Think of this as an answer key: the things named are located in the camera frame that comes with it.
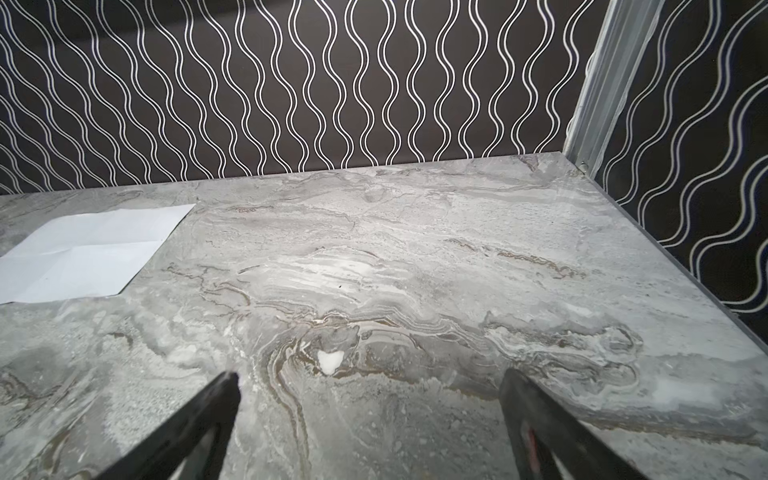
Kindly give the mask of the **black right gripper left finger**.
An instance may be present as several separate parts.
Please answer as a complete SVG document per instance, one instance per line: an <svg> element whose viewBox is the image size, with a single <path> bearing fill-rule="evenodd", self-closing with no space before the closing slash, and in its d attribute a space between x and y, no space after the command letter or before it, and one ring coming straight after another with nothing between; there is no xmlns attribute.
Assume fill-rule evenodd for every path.
<svg viewBox="0 0 768 480"><path fill-rule="evenodd" d="M222 372L98 477L219 478L240 401L238 374Z"/></svg>

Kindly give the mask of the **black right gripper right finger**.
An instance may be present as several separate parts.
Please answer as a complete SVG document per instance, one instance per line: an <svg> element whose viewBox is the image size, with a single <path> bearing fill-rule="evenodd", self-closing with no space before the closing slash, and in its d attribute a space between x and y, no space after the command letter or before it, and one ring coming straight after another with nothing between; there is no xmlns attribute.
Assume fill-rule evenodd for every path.
<svg viewBox="0 0 768 480"><path fill-rule="evenodd" d="M645 477L522 372L505 371L499 402L519 478L561 479L560 466L574 479Z"/></svg>

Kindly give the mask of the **white paper letter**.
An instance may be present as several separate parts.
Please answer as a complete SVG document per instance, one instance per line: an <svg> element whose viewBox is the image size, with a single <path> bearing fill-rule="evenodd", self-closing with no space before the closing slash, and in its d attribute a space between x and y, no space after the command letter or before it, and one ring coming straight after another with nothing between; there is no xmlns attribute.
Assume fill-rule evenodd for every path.
<svg viewBox="0 0 768 480"><path fill-rule="evenodd" d="M118 209L53 219L1 257L1 302L119 294L193 209Z"/></svg>

